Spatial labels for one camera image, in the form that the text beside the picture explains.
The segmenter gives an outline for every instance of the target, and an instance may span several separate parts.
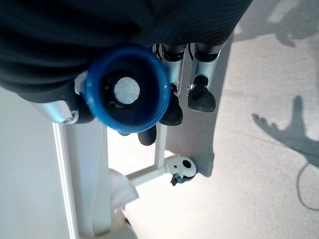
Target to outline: white circle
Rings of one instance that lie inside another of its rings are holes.
[[[114,95],[119,102],[129,105],[138,99],[140,86],[131,77],[123,77],[116,83]]]

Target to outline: gray floor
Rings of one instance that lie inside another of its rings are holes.
[[[140,186],[127,207],[140,239],[319,238],[318,20],[317,0],[253,2],[231,46],[212,176]],[[148,164],[153,148],[125,140],[132,153],[112,156]]]

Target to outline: silver metal part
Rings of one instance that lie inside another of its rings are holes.
[[[164,57],[162,58],[162,62],[165,65],[168,77],[171,84],[175,84],[177,86],[177,96],[180,93],[180,80],[183,72],[183,63],[184,59],[179,61],[167,61]]]
[[[162,63],[165,65],[168,77],[171,84],[175,84],[177,87],[177,96],[180,94],[180,86],[181,86],[181,76],[183,72],[183,64],[184,64],[184,52],[186,45],[166,45],[162,44]],[[170,54],[183,54],[183,58],[178,61],[168,61],[165,58],[165,53]]]
[[[53,101],[47,103],[30,102],[48,120],[59,124],[73,124],[79,119],[78,110],[70,110],[65,101]]]
[[[194,57],[193,67],[192,67],[192,77],[191,77],[191,82],[188,85],[188,89],[187,89],[188,91],[190,91],[194,87],[193,85],[194,78],[200,75],[208,78],[207,88],[208,89],[210,88],[210,85],[212,83],[212,79],[214,76],[215,68],[217,65],[217,61],[219,58],[219,54],[220,52],[218,53],[218,56],[216,57],[216,59],[211,62],[198,61],[196,57]]]
[[[74,91],[75,93],[77,93],[78,95],[81,92],[84,92],[83,89],[83,82],[86,79],[88,75],[87,71],[82,72],[80,75],[78,75],[75,79],[74,79]]]

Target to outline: black cable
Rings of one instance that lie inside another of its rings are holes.
[[[313,210],[313,211],[319,211],[319,208],[313,208],[313,207],[310,207],[308,206],[302,199],[301,197],[301,192],[300,192],[300,177],[301,177],[301,174],[304,172],[304,170],[307,168],[307,166],[309,166],[310,164],[309,163],[306,163],[302,168],[301,170],[299,171],[298,173],[298,176],[297,176],[297,195],[298,195],[298,199],[299,201],[301,202],[301,204],[309,209],[309,210]]]
[[[189,56],[190,56],[191,60],[193,60],[194,57],[193,57],[193,54],[191,52],[190,43],[188,44],[188,53],[189,53]]]

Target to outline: white bar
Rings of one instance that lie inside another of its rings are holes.
[[[158,133],[155,142],[155,158],[154,166],[156,168],[164,167],[164,154],[166,149],[166,136],[167,136],[167,126],[161,123],[158,124]]]
[[[99,122],[101,128],[101,158],[98,184],[95,195],[93,230],[96,236],[111,229],[110,171],[108,163],[107,128]]]
[[[157,168],[155,165],[150,166],[148,168],[144,168],[140,171],[131,173],[129,175],[127,175],[127,178],[130,180],[131,183],[133,183],[133,185],[135,187],[146,183],[152,179],[155,179],[157,177],[162,176],[163,174],[165,174],[165,168]]]
[[[70,239],[79,239],[65,127],[52,123]]]

